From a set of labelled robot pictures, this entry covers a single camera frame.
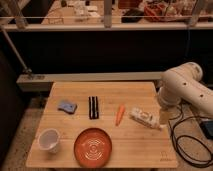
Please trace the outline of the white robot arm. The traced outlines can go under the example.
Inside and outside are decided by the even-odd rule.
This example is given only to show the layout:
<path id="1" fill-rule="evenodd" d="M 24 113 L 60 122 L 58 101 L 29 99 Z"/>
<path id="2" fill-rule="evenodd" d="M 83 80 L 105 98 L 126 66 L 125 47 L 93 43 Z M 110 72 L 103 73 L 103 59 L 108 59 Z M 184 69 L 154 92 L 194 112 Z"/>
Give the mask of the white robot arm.
<path id="1" fill-rule="evenodd" d="M 163 72 L 162 86 L 157 95 L 159 105 L 170 108 L 185 100 L 213 116 L 213 90 L 200 83 L 202 76 L 202 68 L 195 62 L 187 62 Z"/>

